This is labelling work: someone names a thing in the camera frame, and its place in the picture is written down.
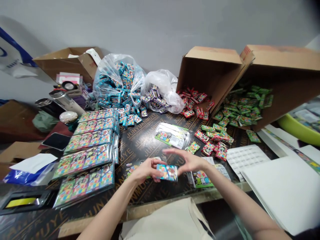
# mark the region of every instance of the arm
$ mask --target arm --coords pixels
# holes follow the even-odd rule
[[[204,171],[233,212],[243,221],[253,238],[290,239],[253,199],[206,160],[189,152],[173,148],[165,149],[164,153],[178,154],[185,159],[186,164],[178,169],[178,175],[189,171]]]
[[[136,187],[143,183],[147,176],[152,176],[155,182],[160,182],[156,177],[162,177],[163,173],[155,169],[157,164],[165,162],[148,158],[144,161],[120,186],[108,203],[94,217],[90,224],[78,237],[79,240],[105,240],[111,239],[121,216],[126,210],[128,203]]]

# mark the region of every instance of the green bowl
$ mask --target green bowl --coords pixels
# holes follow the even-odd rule
[[[320,147],[320,133],[304,126],[289,113],[278,119],[279,125],[287,133],[308,144]]]

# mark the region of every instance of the white board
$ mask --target white board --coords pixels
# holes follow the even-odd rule
[[[298,156],[242,171],[269,215],[292,235],[320,224],[320,176]]]

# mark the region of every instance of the hand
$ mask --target hand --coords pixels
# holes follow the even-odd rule
[[[205,170],[205,168],[209,165],[209,163],[201,157],[195,156],[190,152],[185,150],[180,150],[176,148],[163,149],[163,153],[165,154],[177,154],[184,158],[186,163],[178,168],[178,176],[180,176],[184,172],[194,171],[197,172],[199,170]]]
[[[157,164],[167,163],[156,158],[148,158],[133,171],[129,178],[133,179],[138,184],[144,183],[148,176],[151,176],[155,182],[160,182],[160,179],[158,179],[157,177],[163,177],[163,173],[156,169]]]

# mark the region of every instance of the yellow tape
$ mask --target yellow tape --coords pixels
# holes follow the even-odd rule
[[[8,203],[8,205],[5,208],[33,204],[35,200],[36,198],[22,198],[22,199],[12,200]]]

